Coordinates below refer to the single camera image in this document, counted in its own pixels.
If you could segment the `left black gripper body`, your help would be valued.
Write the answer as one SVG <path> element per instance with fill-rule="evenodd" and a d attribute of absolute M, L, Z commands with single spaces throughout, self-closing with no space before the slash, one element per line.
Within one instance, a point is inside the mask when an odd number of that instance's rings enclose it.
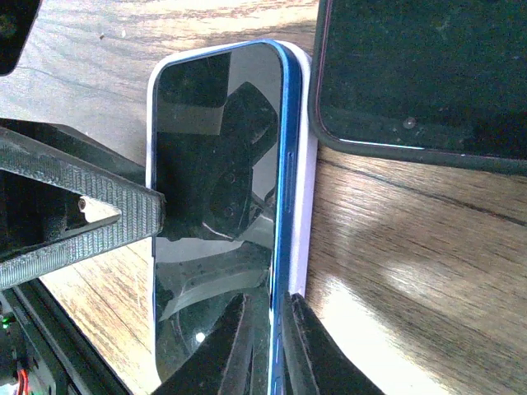
<path fill-rule="evenodd" d="M 16 255 L 82 227 L 81 196 L 1 172 L 1 254 Z"/>

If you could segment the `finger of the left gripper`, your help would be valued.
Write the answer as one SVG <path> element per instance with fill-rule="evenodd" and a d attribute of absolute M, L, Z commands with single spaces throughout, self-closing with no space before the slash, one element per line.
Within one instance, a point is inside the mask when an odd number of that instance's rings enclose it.
<path fill-rule="evenodd" d="M 1 254 L 1 288 L 158 234 L 165 199 L 96 165 L 7 128 L 1 130 L 1 172 L 79 194 L 82 227 L 16 255 Z"/>
<path fill-rule="evenodd" d="M 1 118 L 1 126 L 144 185 L 145 167 L 64 124 Z"/>

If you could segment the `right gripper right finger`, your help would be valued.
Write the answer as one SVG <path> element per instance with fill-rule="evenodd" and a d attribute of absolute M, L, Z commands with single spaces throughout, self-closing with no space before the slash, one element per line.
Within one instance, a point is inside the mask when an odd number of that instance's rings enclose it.
<path fill-rule="evenodd" d="M 382 394 L 341 351 L 299 294 L 282 300 L 285 394 Z"/>

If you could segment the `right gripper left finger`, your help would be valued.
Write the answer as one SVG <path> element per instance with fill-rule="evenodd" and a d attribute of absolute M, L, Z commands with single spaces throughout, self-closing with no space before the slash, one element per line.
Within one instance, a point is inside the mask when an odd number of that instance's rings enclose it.
<path fill-rule="evenodd" d="M 234 296 L 198 349 L 155 394 L 243 394 L 254 344 L 247 294 Z"/>

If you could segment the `lavender phone case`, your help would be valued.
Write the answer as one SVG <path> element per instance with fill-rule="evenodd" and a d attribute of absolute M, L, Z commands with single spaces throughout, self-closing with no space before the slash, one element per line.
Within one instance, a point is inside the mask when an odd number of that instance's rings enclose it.
<path fill-rule="evenodd" d="M 299 146 L 296 151 L 296 192 L 294 199 L 293 220 L 293 246 L 291 248 L 291 269 L 289 271 L 289 292 L 292 294 L 305 294 L 307 282 L 307 269 L 309 261 L 310 231 L 312 207 L 315 187 L 316 156 L 318 140 L 310 131 L 307 106 L 308 89 L 310 86 L 310 64 L 311 56 L 297 45 L 279 40 L 277 42 L 283 48 L 290 50 L 301 69 L 301 110 L 299 126 Z M 160 60 L 153 68 L 147 85 L 147 156 L 145 185 L 153 187 L 154 158 L 153 158 L 153 105 L 154 85 L 161 74 L 161 69 L 171 63 L 180 63 L 184 60 L 196 58 L 199 55 L 209 55 L 223 49 L 231 49 L 240 46 L 241 43 L 213 45 L 202 49 L 185 50 L 173 53 Z"/>

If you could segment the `black phone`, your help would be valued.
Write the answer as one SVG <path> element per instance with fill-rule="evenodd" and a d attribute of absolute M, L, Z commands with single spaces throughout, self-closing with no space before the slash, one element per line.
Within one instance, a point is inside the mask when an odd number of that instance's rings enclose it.
<path fill-rule="evenodd" d="M 247 294 L 254 344 L 243 394 L 284 393 L 282 300 L 293 246 L 301 69 L 257 39 L 171 63 L 154 85 L 153 352 L 164 383 Z"/>
<path fill-rule="evenodd" d="M 308 110 L 335 151 L 526 173 L 523 1 L 323 1 Z"/>

